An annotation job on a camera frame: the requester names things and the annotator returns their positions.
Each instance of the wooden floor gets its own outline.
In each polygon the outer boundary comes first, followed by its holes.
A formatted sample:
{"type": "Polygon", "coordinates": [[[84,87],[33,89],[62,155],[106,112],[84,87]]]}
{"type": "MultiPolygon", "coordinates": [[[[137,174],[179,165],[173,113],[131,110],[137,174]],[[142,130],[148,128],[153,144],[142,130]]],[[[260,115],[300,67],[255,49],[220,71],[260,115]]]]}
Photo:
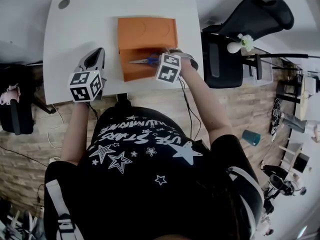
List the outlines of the wooden floor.
{"type": "MultiPolygon", "coordinates": [[[[234,134],[238,138],[241,138],[245,129],[261,134],[261,141],[256,147],[249,145],[244,140],[240,141],[261,186],[265,185],[268,178],[258,169],[260,161],[264,158],[267,164],[279,165],[283,152],[278,148],[278,145],[286,145],[289,135],[288,128],[281,128],[275,141],[271,142],[272,138],[268,133],[277,81],[287,79],[287,73],[287,71],[275,72],[274,82],[261,87],[242,86],[232,89],[212,89],[212,92],[219,97],[220,102],[225,106],[234,134]]],[[[187,96],[191,109],[198,115],[189,90],[187,90],[187,96]]],[[[134,106],[155,109],[169,116],[189,136],[190,119],[181,89],[129,93],[129,99],[134,106]]],[[[104,97],[102,101],[93,102],[92,106],[101,115],[105,109],[115,103],[115,96],[108,96],[104,97]]],[[[49,115],[33,106],[34,133],[15,136],[0,131],[0,145],[22,154],[28,154],[30,158],[39,160],[46,165],[49,163],[49,158],[59,157],[61,150],[50,146],[47,132],[50,132],[49,137],[52,144],[61,147],[74,104],[66,102],[55,106],[63,118],[62,126],[60,126],[61,120],[57,113],[49,115]]],[[[292,113],[293,107],[293,103],[287,101],[281,105],[282,111],[287,113],[292,113]]],[[[91,111],[88,122],[88,144],[91,141],[95,125],[96,119],[91,111]]],[[[193,118],[193,136],[197,133],[198,128],[199,122],[193,118]]],[[[203,139],[207,145],[209,144],[208,135],[203,125],[197,139],[203,139]]],[[[44,183],[45,171],[44,166],[0,148],[0,194],[7,197],[17,209],[22,211],[28,209],[32,213],[35,212],[37,190],[39,185],[44,183]]],[[[41,186],[39,190],[41,205],[43,205],[43,193],[44,188],[41,186]]]]}

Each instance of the backpack strap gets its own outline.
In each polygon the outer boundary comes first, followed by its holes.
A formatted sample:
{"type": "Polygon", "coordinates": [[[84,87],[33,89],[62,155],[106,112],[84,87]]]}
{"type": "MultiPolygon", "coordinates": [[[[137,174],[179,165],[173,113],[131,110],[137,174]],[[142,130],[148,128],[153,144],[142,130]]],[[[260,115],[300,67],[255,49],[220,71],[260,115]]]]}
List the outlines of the backpack strap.
{"type": "Polygon", "coordinates": [[[45,186],[59,216],[56,240],[84,240],[78,226],[71,220],[59,182],[55,179],[45,184],[45,186]]]}

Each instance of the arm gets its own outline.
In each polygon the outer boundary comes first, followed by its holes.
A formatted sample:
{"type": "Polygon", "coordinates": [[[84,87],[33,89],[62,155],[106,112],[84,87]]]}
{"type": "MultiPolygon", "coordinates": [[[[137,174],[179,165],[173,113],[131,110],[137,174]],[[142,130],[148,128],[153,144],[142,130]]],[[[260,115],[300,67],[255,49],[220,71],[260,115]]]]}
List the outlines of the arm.
{"type": "Polygon", "coordinates": [[[181,76],[190,88],[202,122],[208,131],[210,145],[222,135],[233,134],[225,108],[191,66],[190,60],[182,58],[181,67],[181,76]]]}
{"type": "Polygon", "coordinates": [[[86,153],[89,108],[85,103],[76,103],[64,135],[61,160],[77,165],[86,153]]]}

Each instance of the orange box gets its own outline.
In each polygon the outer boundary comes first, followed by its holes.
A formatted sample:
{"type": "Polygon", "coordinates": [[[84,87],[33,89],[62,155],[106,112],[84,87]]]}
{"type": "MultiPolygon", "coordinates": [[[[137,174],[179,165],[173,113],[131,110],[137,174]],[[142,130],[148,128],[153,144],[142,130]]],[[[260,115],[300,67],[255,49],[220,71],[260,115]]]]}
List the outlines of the orange box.
{"type": "Polygon", "coordinates": [[[156,75],[147,64],[129,63],[143,60],[165,48],[177,48],[176,20],[172,18],[134,17],[118,19],[118,48],[125,82],[156,75]]]}

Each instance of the cable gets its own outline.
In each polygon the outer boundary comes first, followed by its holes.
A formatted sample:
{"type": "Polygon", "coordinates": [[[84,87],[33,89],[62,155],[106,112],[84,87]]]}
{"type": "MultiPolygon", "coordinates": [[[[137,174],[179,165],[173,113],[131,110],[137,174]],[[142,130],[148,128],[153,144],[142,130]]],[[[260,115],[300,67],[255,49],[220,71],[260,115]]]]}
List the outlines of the cable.
{"type": "Polygon", "coordinates": [[[190,138],[192,139],[192,128],[193,128],[193,123],[192,123],[192,118],[191,118],[191,114],[190,112],[195,116],[195,118],[199,121],[199,130],[196,134],[196,136],[194,137],[193,140],[195,140],[200,132],[200,129],[201,129],[201,126],[202,126],[202,123],[201,123],[201,120],[195,115],[195,113],[192,111],[192,109],[190,108],[190,105],[189,105],[189,101],[188,101],[188,98],[187,98],[187,95],[186,95],[186,85],[185,85],[185,82],[183,80],[181,80],[180,76],[178,77],[178,80],[180,82],[180,85],[181,85],[181,88],[182,88],[182,91],[183,91],[183,96],[184,96],[184,100],[185,100],[185,103],[186,103],[186,107],[188,108],[188,113],[189,113],[189,116],[190,116],[190,123],[191,123],[191,127],[190,127],[190,138]]]}
{"type": "Polygon", "coordinates": [[[91,108],[91,110],[93,111],[93,113],[95,115],[95,119],[98,122],[98,113],[97,113],[97,111],[91,106],[91,104],[89,102],[87,102],[86,104],[91,108]]]}
{"type": "Polygon", "coordinates": [[[40,202],[41,202],[41,198],[40,198],[40,196],[39,196],[39,190],[40,190],[40,187],[41,187],[41,186],[45,186],[45,184],[40,184],[39,187],[38,187],[38,190],[37,190],[37,192],[36,192],[36,201],[37,201],[37,204],[36,204],[36,207],[35,207],[35,214],[34,214],[34,216],[37,216],[38,206],[39,206],[39,204],[40,204],[40,202]]]}
{"type": "MultiPolygon", "coordinates": [[[[53,129],[58,129],[60,128],[63,124],[64,124],[64,119],[62,118],[61,114],[59,113],[59,111],[56,109],[55,105],[52,104],[52,106],[54,107],[55,111],[58,113],[58,115],[60,116],[60,119],[61,119],[61,124],[57,127],[53,127],[53,128],[50,128],[50,130],[53,130],[53,129]]],[[[50,139],[49,139],[49,131],[46,133],[46,137],[48,139],[48,142],[50,144],[51,147],[53,147],[54,149],[57,149],[57,150],[60,150],[62,149],[62,147],[57,147],[57,146],[54,146],[52,145],[50,139]]]]}
{"type": "MultiPolygon", "coordinates": [[[[184,81],[182,81],[182,83],[183,83],[183,87],[184,87],[184,89],[186,89],[185,82],[184,82],[184,81]]],[[[200,124],[199,130],[198,130],[198,132],[196,133],[195,138],[193,139],[193,140],[195,140],[195,139],[197,138],[197,136],[198,136],[199,132],[200,132],[200,129],[201,129],[202,123],[201,123],[201,120],[200,120],[200,119],[195,115],[195,113],[192,111],[192,109],[190,108],[190,106],[189,106],[189,110],[190,110],[190,111],[191,111],[191,113],[195,116],[195,118],[199,121],[199,124],[200,124]]]]}
{"type": "Polygon", "coordinates": [[[271,142],[271,145],[270,145],[269,149],[267,150],[267,152],[265,153],[265,155],[263,156],[261,161],[263,161],[265,159],[266,155],[269,153],[269,151],[270,151],[271,147],[274,145],[274,143],[275,143],[274,141],[271,142]]]}
{"type": "Polygon", "coordinates": [[[32,160],[32,161],[37,162],[37,163],[39,163],[40,165],[43,165],[43,166],[45,166],[45,167],[48,167],[48,166],[46,166],[45,164],[43,164],[42,162],[39,162],[39,161],[37,161],[37,160],[29,157],[28,155],[20,154],[20,153],[18,153],[18,152],[16,152],[16,151],[12,151],[12,150],[10,150],[10,149],[6,149],[6,148],[4,148],[3,146],[0,146],[0,148],[2,148],[3,150],[6,150],[6,151],[10,151],[10,152],[12,152],[12,153],[16,153],[16,154],[18,154],[18,155],[20,155],[20,156],[23,156],[23,157],[25,157],[25,158],[28,158],[28,159],[30,159],[30,160],[32,160]]]}
{"type": "Polygon", "coordinates": [[[187,98],[185,89],[184,89],[184,87],[182,85],[182,81],[180,79],[180,76],[178,77],[178,79],[179,79],[179,82],[180,82],[180,85],[181,85],[181,88],[182,88],[182,91],[183,91],[184,100],[185,100],[186,107],[188,109],[188,113],[189,113],[189,117],[190,117],[190,139],[192,139],[192,118],[191,118],[191,114],[190,114],[189,102],[188,102],[188,98],[187,98]]]}

